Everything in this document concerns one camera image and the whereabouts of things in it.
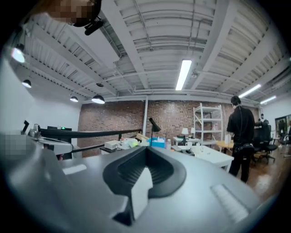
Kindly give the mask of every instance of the wooden floor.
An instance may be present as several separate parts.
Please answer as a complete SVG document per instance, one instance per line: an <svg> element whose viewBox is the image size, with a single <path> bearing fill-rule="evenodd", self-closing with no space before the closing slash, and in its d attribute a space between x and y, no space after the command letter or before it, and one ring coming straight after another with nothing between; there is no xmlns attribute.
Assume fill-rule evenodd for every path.
<svg viewBox="0 0 291 233"><path fill-rule="evenodd" d="M291 157L284 158L284 154L281 152L287 152L291 147L278 148L272 152L276 160L269 160L269 165L266 163L266 159L263 158L256 165L251 162L250 175L247 184L262 198L263 201L269 197L279 193L281 187L284 185L284 181L287 178L291 168ZM241 171L237 175L237 178L241 178Z"/></svg>

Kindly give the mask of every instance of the black shirt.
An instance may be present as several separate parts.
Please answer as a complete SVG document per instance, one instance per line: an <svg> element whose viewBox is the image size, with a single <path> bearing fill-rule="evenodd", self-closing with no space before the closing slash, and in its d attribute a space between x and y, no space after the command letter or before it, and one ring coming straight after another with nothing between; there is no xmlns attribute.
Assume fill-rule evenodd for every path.
<svg viewBox="0 0 291 233"><path fill-rule="evenodd" d="M252 112L241 106L229 116L227 131L234 133L233 142L251 143L254 136L255 119Z"/></svg>

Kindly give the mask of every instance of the black desk lamp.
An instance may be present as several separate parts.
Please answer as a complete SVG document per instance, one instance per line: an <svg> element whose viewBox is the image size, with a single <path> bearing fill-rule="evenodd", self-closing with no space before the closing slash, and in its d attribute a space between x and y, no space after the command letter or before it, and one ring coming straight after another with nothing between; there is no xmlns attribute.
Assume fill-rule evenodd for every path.
<svg viewBox="0 0 291 233"><path fill-rule="evenodd" d="M153 118L150 118L149 120L152 124L152 127L151 127L151 144L152 144L153 132L159 132L159 131L161 131L161 128L157 126L157 124L154 122Z"/></svg>

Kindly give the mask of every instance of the blue box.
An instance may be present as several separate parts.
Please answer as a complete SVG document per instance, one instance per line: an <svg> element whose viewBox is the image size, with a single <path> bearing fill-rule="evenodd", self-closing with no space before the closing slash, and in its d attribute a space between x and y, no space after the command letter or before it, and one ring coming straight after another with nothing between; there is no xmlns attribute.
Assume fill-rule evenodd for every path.
<svg viewBox="0 0 291 233"><path fill-rule="evenodd" d="M153 142L152 145L151 145L151 138L150 138L149 140L147 140L147 141L150 143L150 145L151 145L152 147L165 148L165 147L166 147L166 139L165 139L165 138L163 138L163 139L164 139L165 142Z"/></svg>

